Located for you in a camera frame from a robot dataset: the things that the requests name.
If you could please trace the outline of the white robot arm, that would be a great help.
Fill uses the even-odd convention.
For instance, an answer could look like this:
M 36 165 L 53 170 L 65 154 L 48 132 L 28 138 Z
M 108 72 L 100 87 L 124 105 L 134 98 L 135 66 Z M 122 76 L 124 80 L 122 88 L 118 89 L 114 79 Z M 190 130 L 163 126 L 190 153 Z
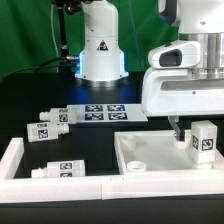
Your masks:
M 107 0 L 82 4 L 85 47 L 75 77 L 109 87 L 128 76 L 118 46 L 118 12 Z M 159 15 L 178 39 L 151 50 L 142 111 L 166 117 L 178 137 L 180 116 L 224 114 L 224 0 L 158 0 Z

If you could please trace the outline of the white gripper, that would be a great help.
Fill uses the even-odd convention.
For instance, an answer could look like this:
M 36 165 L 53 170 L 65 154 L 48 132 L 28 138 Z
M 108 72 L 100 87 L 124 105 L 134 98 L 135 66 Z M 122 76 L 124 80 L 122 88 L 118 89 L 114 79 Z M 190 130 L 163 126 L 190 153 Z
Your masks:
M 178 116 L 224 114 L 224 79 L 192 79 L 187 69 L 148 69 L 143 78 L 142 111 L 168 117 L 177 140 L 184 139 Z

